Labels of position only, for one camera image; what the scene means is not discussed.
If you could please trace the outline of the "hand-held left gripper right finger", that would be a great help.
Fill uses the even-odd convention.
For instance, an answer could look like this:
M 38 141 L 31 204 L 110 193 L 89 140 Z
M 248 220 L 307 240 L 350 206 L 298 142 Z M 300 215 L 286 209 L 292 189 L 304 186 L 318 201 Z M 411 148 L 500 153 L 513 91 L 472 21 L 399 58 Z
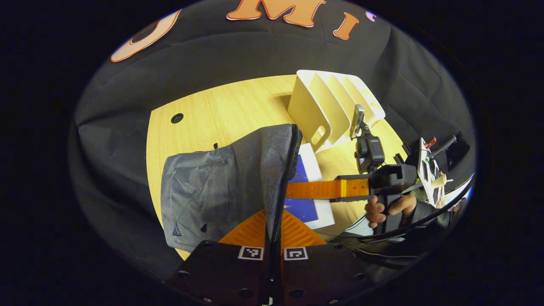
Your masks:
M 375 281 L 369 268 L 343 243 L 326 243 L 297 217 L 283 211 L 280 225 L 280 305 L 343 305 Z

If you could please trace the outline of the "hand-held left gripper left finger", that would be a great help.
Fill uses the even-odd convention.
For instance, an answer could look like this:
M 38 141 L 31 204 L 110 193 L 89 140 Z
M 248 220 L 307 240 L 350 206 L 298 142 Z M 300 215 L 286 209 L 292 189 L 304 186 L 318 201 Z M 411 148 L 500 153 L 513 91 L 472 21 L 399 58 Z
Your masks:
M 218 242 L 200 242 L 167 286 L 198 305 L 267 305 L 269 252 L 266 215 L 261 210 Z

